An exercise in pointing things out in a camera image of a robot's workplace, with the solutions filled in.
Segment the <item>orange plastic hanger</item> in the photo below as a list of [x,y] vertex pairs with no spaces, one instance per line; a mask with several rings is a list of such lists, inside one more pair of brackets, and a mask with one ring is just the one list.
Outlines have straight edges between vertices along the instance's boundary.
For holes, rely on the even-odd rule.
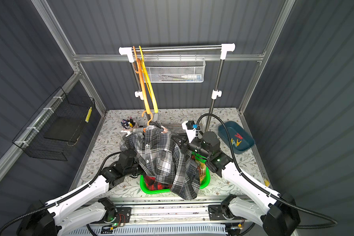
[[144,101],[144,105],[145,105],[145,110],[146,110],[146,113],[148,115],[151,115],[151,111],[150,111],[150,107],[149,107],[149,103],[148,103],[148,98],[147,98],[147,93],[146,93],[146,89],[145,89],[145,83],[144,83],[144,79],[143,79],[143,72],[142,72],[142,68],[141,68],[141,62],[140,62],[140,59],[137,56],[136,48],[134,46],[133,46],[133,53],[134,53],[134,57],[135,57],[136,64],[137,64],[136,73],[139,76],[139,81],[140,81],[140,85],[141,85],[141,90],[142,90],[142,96],[143,96],[143,101]]

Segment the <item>red clothespin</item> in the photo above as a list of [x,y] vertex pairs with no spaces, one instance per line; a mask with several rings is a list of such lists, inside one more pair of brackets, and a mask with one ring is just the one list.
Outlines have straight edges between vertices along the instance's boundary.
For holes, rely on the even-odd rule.
[[235,137],[237,137],[237,138],[239,138],[239,139],[241,139],[241,140],[243,139],[243,137],[242,137],[239,133],[236,133],[236,134],[235,134]]

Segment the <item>red black plaid shirt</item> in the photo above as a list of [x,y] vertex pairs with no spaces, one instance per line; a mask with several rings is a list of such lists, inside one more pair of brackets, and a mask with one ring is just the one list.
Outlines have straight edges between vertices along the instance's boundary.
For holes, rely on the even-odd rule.
[[151,191],[170,189],[172,187],[170,184],[157,182],[155,178],[149,176],[144,176],[144,182]]

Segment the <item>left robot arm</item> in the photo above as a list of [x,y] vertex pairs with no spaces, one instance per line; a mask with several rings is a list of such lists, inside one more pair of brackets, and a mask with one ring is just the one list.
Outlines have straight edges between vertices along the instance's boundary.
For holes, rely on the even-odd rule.
[[18,236],[62,236],[84,225],[103,221],[119,225],[125,222],[115,204],[101,198],[90,206],[84,206],[95,197],[121,184],[126,176],[141,175],[144,171],[134,150],[116,153],[119,160],[106,167],[101,164],[96,175],[84,185],[48,202],[38,201],[27,212],[0,228],[0,235],[9,226],[19,222]]

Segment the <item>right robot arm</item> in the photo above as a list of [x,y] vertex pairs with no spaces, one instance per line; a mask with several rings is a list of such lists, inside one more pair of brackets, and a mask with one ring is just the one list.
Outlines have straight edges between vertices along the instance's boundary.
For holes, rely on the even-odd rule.
[[297,206],[290,194],[280,194],[249,175],[239,166],[234,150],[230,150],[230,156],[221,150],[214,132],[202,133],[194,121],[184,121],[182,128],[185,135],[173,136],[181,150],[201,157],[212,173],[237,186],[252,200],[247,202],[235,195],[228,196],[221,203],[225,218],[245,218],[261,226],[269,236],[290,236],[296,229],[337,226],[338,222],[332,217]]

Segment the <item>yellow plastic hanger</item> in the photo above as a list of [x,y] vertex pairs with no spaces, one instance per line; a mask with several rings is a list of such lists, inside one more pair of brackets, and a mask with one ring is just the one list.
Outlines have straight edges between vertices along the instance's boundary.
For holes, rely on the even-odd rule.
[[142,50],[141,46],[139,46],[139,50],[140,50],[141,58],[142,58],[141,59],[142,72],[143,72],[143,74],[145,75],[145,78],[146,78],[146,85],[147,85],[148,93],[149,93],[151,101],[152,101],[154,112],[158,113],[157,101],[156,101],[156,98],[155,98],[155,95],[154,95],[154,91],[153,91],[153,88],[152,88],[152,84],[151,84],[151,81],[150,81],[146,66],[145,66],[145,58],[144,58],[144,54],[143,54],[143,50]]

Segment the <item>brown orange hanger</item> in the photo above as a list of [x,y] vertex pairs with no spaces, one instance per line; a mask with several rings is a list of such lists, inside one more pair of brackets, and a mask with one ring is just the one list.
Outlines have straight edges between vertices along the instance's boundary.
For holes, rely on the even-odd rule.
[[147,111],[144,111],[142,114],[141,114],[141,117],[145,117],[147,119],[147,123],[145,125],[145,128],[148,127],[150,125],[150,123],[152,122],[153,120],[153,113],[152,112],[147,112]]

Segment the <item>yellow plaid long-sleeve shirt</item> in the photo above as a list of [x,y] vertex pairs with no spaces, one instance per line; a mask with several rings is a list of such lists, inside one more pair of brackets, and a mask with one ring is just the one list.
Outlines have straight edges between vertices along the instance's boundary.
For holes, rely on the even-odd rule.
[[199,180],[200,180],[200,182],[202,182],[205,178],[206,178],[206,176],[207,176],[207,174],[206,174],[206,166],[205,166],[205,164],[201,164],[201,165],[199,165],[198,166],[198,174],[199,174]]

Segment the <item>grey plaid long-sleeve shirt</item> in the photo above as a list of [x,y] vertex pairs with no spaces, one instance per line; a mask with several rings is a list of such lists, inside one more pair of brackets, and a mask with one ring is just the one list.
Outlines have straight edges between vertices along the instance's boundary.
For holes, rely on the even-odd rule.
[[198,165],[190,155],[181,152],[172,140],[172,132],[161,133],[162,124],[151,122],[145,130],[122,136],[120,150],[137,152],[146,175],[157,182],[170,184],[170,191],[185,200],[193,200],[200,189]]

